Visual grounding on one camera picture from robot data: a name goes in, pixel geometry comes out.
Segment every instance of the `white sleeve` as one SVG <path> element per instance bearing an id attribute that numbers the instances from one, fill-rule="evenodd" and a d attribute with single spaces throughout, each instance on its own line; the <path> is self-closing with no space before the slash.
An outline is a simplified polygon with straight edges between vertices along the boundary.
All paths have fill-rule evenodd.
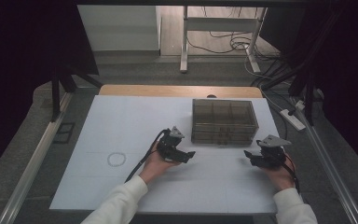
<path id="1" fill-rule="evenodd" d="M 136 175 L 127 183 L 112 189 L 100 207 L 89 214 L 82 224 L 127 224 L 135 215 L 139 200 L 146 193 L 146 183 Z"/>
<path id="2" fill-rule="evenodd" d="M 312 208 L 305 204 L 296 189 L 284 189 L 274 195 L 280 224 L 318 223 Z"/>

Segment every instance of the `wall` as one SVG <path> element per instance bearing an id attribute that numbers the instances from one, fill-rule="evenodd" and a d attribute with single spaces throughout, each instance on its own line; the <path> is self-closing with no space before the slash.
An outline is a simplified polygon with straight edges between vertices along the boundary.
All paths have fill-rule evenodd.
<path id="1" fill-rule="evenodd" d="M 159 7 L 77 8 L 93 51 L 159 50 Z"/>

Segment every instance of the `gray floor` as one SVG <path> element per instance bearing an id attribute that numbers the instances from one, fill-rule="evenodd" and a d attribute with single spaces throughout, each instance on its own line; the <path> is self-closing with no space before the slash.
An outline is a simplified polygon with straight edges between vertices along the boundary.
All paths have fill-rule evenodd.
<path id="1" fill-rule="evenodd" d="M 191 57 L 189 71 L 185 75 L 179 72 L 178 56 L 158 56 L 147 53 L 114 54 L 112 52 L 96 52 L 95 55 L 101 74 L 95 78 L 103 83 L 249 86 L 256 78 L 246 72 L 243 57 L 237 55 Z M 262 71 L 266 71 L 269 65 L 270 62 L 260 62 Z M 63 120 L 66 124 L 74 125 L 73 133 L 70 136 L 56 135 L 57 142 L 51 145 L 15 223 L 79 223 L 89 213 L 48 210 L 75 147 L 92 98 L 98 93 L 97 89 L 81 79 L 76 78 L 76 83 L 81 88 L 74 94 Z M 273 90 L 280 95 L 267 92 L 268 97 L 280 107 L 290 107 L 282 99 L 282 97 L 287 98 L 287 87 L 285 84 L 275 87 Z M 287 135 L 288 140 L 293 142 L 293 145 L 287 147 L 286 150 L 296 162 L 303 197 L 312 206 L 319 223 L 350 223 L 307 134 L 300 133 L 290 124 L 285 123 L 272 108 L 274 105 L 271 105 L 271 113 L 280 136 Z M 0 160 L 0 215 L 46 130 L 50 118 L 51 87 L 46 84 L 35 90 L 34 104 Z M 324 140 L 333 163 L 358 204 L 358 157 L 325 119 L 321 103 L 314 104 L 313 118 L 315 128 Z M 151 220 L 148 217 L 136 217 L 133 223 L 161 223 L 163 220 L 162 217 Z M 248 217 L 231 217 L 230 219 L 202 217 L 192 220 L 197 223 L 204 223 L 205 220 L 207 223 L 273 223 L 270 216 L 255 216 L 251 219 Z"/>

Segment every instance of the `hand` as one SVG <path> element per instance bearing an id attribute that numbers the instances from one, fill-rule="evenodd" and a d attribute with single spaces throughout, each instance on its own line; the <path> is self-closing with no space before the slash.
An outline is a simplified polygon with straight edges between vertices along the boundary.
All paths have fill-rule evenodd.
<path id="1" fill-rule="evenodd" d="M 139 174 L 139 176 L 146 184 L 154 180 L 156 177 L 164 174 L 165 171 L 167 171 L 170 167 L 179 165 L 181 163 L 178 161 L 165 161 L 162 159 L 156 149 L 157 143 L 158 142 L 156 142 L 156 144 L 153 146 L 151 154 L 145 161 L 144 169 Z"/>
<path id="2" fill-rule="evenodd" d="M 292 159 L 290 159 L 289 155 L 286 153 L 286 161 L 284 162 L 292 171 L 295 170 L 295 164 L 292 163 Z M 295 186 L 295 180 L 292 176 L 287 172 L 283 167 L 279 167 L 276 170 L 261 168 L 264 172 L 266 172 L 267 176 L 271 180 L 271 182 L 275 185 L 278 191 L 284 189 L 290 189 Z"/>

